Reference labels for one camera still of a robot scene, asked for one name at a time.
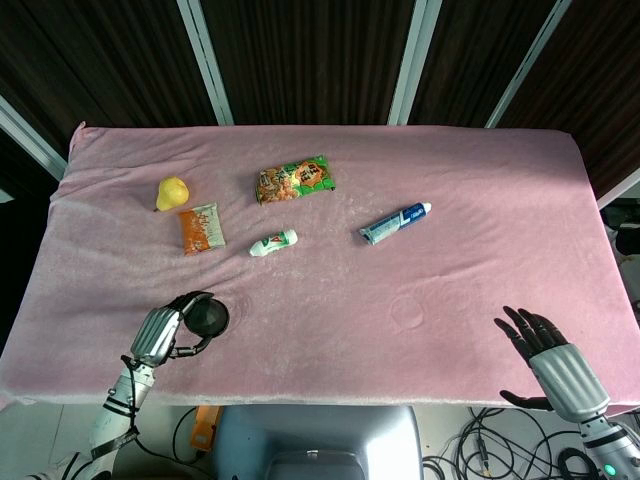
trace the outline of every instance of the green snack bag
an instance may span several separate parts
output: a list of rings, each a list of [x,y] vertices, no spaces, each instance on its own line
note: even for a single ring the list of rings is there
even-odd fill
[[[256,197],[258,203],[279,202],[302,197],[320,190],[336,188],[324,155],[301,162],[287,163],[260,172]]]

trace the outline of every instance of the small white bottle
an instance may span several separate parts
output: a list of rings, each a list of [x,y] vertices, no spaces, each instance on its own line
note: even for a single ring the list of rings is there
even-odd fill
[[[249,254],[252,257],[264,257],[271,252],[280,250],[281,248],[295,245],[298,241],[298,235],[295,230],[289,229],[284,232],[278,232],[273,235],[269,235],[262,240],[257,241],[249,249]]]

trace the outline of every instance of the pink blanket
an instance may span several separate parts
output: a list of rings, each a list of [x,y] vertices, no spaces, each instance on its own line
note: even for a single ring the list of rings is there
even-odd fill
[[[10,399],[102,401],[146,313],[202,289],[229,307],[230,328],[203,354],[159,368],[155,401],[495,404],[501,388],[538,395],[492,321],[512,305],[554,320],[614,403],[640,403],[640,332],[567,134],[81,128],[72,146],[0,362]],[[256,203],[261,169],[319,153],[334,192]],[[186,207],[218,203],[225,248],[183,255],[177,212],[153,213],[169,175],[189,185]],[[382,243],[357,234],[420,201],[433,204],[430,215]],[[297,245],[248,255],[287,228]]]

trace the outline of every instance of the pear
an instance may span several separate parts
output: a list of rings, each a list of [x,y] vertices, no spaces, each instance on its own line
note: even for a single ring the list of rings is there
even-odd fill
[[[178,177],[167,177],[158,185],[156,210],[165,212],[183,205],[189,200],[189,189]]]

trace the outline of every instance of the floor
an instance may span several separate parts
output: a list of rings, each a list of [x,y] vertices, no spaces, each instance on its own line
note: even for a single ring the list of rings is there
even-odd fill
[[[12,405],[0,412],[0,479],[20,478],[29,473],[38,473],[52,462],[75,451],[86,452],[86,438],[100,406],[98,405]],[[159,453],[171,453],[171,436],[178,419],[188,407],[169,407],[145,404],[138,416],[138,426],[142,432],[140,439],[150,449]],[[434,405],[414,407],[420,430],[420,440],[424,455],[442,453],[447,441],[455,436],[469,419],[468,410],[463,406]],[[547,433],[573,429],[554,414],[536,412]],[[187,419],[177,436],[177,453],[188,459],[193,455],[188,446],[188,438],[193,425]],[[531,448],[540,439],[532,433],[531,424],[516,412],[506,412],[487,419],[486,425],[501,434]],[[580,448],[577,436],[563,436],[552,440],[554,456],[564,447]],[[489,451],[506,453],[504,449],[487,442]],[[206,468],[207,458],[199,465]],[[453,479],[445,468],[447,478]],[[191,478],[186,467],[176,466],[166,460],[150,457],[134,445],[127,445],[118,454],[114,477],[142,478],[156,476]],[[541,476],[535,473],[531,478]],[[194,479],[203,478],[194,473]],[[425,478],[433,478],[425,473]]]

